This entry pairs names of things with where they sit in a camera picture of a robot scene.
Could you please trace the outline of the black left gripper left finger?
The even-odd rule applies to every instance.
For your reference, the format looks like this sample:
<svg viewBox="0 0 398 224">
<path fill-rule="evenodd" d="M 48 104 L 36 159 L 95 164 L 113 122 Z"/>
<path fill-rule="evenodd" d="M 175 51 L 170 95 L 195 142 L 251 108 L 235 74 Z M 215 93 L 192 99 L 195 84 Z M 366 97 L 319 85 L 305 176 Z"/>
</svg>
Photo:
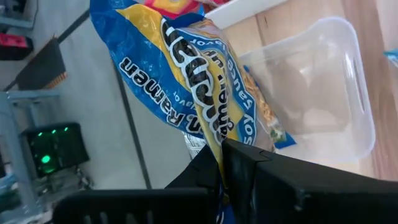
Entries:
<svg viewBox="0 0 398 224">
<path fill-rule="evenodd" d="M 205 146 L 163 189 L 85 190 L 62 199 L 53 222 L 85 223 L 217 223 L 221 178 Z"/>
</svg>

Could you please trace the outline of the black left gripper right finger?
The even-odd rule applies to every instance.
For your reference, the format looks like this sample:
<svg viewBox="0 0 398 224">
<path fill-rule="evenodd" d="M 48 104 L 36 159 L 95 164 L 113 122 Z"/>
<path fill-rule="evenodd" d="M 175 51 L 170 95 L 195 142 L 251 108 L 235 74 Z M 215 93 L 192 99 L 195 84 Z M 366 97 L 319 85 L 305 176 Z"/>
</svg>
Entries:
<svg viewBox="0 0 398 224">
<path fill-rule="evenodd" d="M 223 161 L 237 223 L 397 224 L 397 182 L 227 139 Z"/>
</svg>

